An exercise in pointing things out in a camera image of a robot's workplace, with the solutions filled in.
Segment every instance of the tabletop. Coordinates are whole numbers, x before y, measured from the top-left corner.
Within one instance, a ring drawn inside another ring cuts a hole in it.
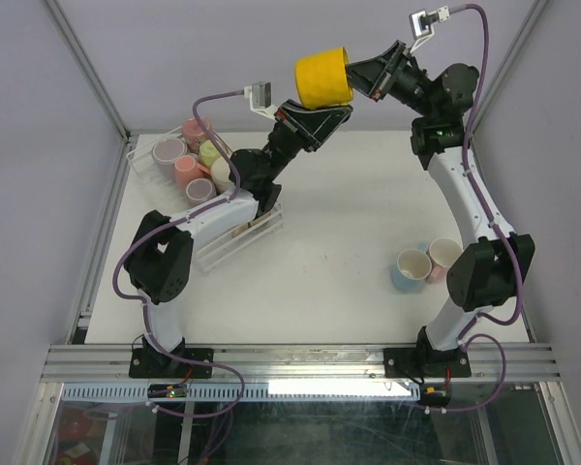
[[[410,343],[447,299],[445,283],[402,294],[390,272],[400,251],[460,234],[447,203],[411,151],[411,133],[338,132],[301,152],[276,182],[284,227],[201,275],[183,291],[183,334],[192,344]],[[160,135],[142,135],[138,146]],[[266,133],[223,134],[232,148],[260,148]],[[143,333],[139,304],[111,286],[142,216],[155,208],[130,172],[86,343],[131,343]],[[123,291],[135,291],[125,271]],[[506,319],[514,299],[494,310]],[[480,322],[502,342],[528,342],[522,320]]]

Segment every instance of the blue mug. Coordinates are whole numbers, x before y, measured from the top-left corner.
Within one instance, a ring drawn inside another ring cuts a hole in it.
[[[418,291],[426,283],[426,278],[433,269],[426,250],[426,244],[416,249],[403,250],[391,272],[391,281],[399,291],[411,293]]]

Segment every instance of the robotic arm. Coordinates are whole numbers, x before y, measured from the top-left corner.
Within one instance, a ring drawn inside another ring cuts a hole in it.
[[[354,90],[375,102],[392,96],[421,115],[412,123],[413,153],[442,189],[463,240],[464,252],[447,275],[449,299],[437,318],[421,329],[414,349],[392,355],[395,363],[391,377],[442,377],[445,367],[462,356],[458,340],[461,331],[478,313],[487,314],[516,292],[512,262],[461,164],[463,115],[474,104],[479,72],[459,63],[431,80],[413,57],[418,43],[421,45],[432,37],[432,23],[448,17],[446,8],[412,15],[415,45],[409,48],[397,41],[377,57],[345,66],[347,83]],[[252,88],[261,109],[272,108],[268,85]],[[207,203],[201,205],[199,209],[205,211],[198,217],[191,216],[192,210],[173,218],[156,211],[149,213],[142,220],[134,242],[169,222],[180,224],[154,235],[125,261],[132,283],[149,301],[153,331],[169,352],[180,353],[183,346],[172,301],[189,279],[186,264],[191,260],[192,250],[268,212],[281,191],[281,186],[274,183],[276,177],[300,150],[318,150],[349,119],[352,107],[309,109],[288,100],[275,111],[261,113],[272,116],[275,125],[262,149],[240,149],[232,154],[241,180],[236,197],[228,196],[227,202],[218,202],[210,209]],[[475,170],[474,163],[470,170]],[[475,180],[490,209],[497,212],[500,228],[525,278],[534,242],[528,235],[514,232],[499,215],[482,181],[477,176]],[[167,246],[165,252],[159,250],[160,244]],[[160,367],[169,362],[161,355],[157,361]]]

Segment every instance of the gray wall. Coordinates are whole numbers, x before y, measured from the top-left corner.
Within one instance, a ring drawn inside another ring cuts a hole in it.
[[[553,2],[476,143],[495,200],[534,237],[526,302],[581,429],[581,0]]]
[[[533,0],[478,0],[491,18],[489,80]],[[351,61],[412,41],[408,16],[443,0],[61,0],[107,91],[131,129],[171,129],[192,102],[258,80],[270,80],[274,101],[297,99],[294,64],[345,46]],[[431,76],[455,61],[479,65],[481,23],[457,15],[417,57]],[[409,129],[414,113],[387,99],[359,96],[346,129]],[[218,129],[270,127],[240,98],[203,109]]]
[[[0,464],[64,338],[119,141],[41,2],[0,1]]]

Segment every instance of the glass panel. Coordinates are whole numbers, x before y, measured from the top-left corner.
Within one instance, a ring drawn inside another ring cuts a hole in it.
[[[450,406],[490,385],[451,385]],[[165,403],[210,413],[213,402]],[[49,464],[355,465],[560,463],[534,386],[506,385],[486,410],[425,415],[397,402],[242,402],[217,419],[153,414],[142,404],[62,402]]]

